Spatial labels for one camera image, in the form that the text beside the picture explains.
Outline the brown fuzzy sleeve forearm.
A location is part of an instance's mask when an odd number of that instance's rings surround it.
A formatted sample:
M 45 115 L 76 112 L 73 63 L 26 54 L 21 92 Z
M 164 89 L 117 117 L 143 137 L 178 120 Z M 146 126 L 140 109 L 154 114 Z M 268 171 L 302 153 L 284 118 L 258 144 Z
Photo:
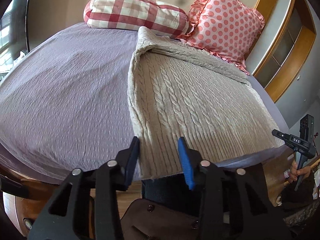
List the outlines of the brown fuzzy sleeve forearm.
M 319 208 L 319 199 L 313 198 L 315 187 L 314 173 L 311 172 L 295 191 L 294 183 L 287 185 L 281 192 L 281 212 L 285 224 L 292 228 L 301 226 L 311 219 Z

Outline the person's right hand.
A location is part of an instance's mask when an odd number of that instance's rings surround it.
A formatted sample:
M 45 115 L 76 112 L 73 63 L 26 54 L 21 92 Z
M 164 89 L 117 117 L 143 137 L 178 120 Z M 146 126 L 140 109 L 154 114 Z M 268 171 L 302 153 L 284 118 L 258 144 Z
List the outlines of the person's right hand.
M 308 178 L 308 176 L 310 176 L 310 173 L 311 173 L 310 166 L 305 166 L 301 169 L 298 169 L 298 164 L 294 160 L 291 164 L 288 181 L 289 183 L 293 183 L 297 181 L 298 178 L 302 178 L 304 180 L 305 178 Z

